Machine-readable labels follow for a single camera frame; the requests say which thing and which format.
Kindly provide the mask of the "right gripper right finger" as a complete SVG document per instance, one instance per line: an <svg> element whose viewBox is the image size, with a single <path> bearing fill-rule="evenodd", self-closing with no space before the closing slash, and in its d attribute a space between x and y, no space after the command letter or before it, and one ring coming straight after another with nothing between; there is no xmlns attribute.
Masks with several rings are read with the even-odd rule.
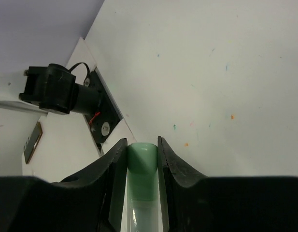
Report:
<svg viewBox="0 0 298 232"><path fill-rule="evenodd" d="M166 232L298 232L298 177L208 177L157 140Z"/></svg>

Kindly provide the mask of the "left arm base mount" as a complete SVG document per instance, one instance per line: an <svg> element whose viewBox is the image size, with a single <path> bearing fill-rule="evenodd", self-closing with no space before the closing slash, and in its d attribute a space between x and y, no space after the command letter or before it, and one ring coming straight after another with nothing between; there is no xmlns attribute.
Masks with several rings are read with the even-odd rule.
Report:
<svg viewBox="0 0 298 232"><path fill-rule="evenodd" d="M72 111L84 115L98 149L117 124L123 119L105 81L98 69L90 71L86 63L76 63L69 71L85 65L86 76L82 84L75 84L75 100Z"/></svg>

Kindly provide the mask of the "green marker cap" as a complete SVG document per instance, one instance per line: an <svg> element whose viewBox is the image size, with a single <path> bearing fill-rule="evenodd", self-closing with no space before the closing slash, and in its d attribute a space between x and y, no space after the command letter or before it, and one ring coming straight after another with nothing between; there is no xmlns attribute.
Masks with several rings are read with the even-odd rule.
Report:
<svg viewBox="0 0 298 232"><path fill-rule="evenodd" d="M157 146L151 143L132 143L127 152L129 197L141 202L156 200Z"/></svg>

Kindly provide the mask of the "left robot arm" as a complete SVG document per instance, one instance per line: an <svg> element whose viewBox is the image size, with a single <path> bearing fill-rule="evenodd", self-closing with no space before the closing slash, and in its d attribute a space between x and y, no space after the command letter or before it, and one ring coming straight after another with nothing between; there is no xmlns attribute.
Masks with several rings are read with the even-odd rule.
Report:
<svg viewBox="0 0 298 232"><path fill-rule="evenodd" d="M70 112L92 115L99 112L102 94L76 83L76 76L72 74L81 64L86 67L88 79L90 69L84 62L76 63L69 69L53 63L47 67L30 66L24 72L27 81L24 92L19 94L20 100L61 115Z"/></svg>

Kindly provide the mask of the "green highlighter marker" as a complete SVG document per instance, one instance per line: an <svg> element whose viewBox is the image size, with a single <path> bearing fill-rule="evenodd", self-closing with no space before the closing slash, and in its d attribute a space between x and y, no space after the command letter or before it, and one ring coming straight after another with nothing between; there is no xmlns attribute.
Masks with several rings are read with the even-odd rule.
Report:
<svg viewBox="0 0 298 232"><path fill-rule="evenodd" d="M157 146L132 143L127 147L127 185L122 232L159 231Z"/></svg>

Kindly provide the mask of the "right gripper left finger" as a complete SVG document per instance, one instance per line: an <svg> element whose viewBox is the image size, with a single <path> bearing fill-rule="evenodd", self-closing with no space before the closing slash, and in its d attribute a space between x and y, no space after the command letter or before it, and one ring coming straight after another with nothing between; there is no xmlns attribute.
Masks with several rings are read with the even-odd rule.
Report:
<svg viewBox="0 0 298 232"><path fill-rule="evenodd" d="M120 139L104 156L60 182L0 177L0 232L118 232L127 174Z"/></svg>

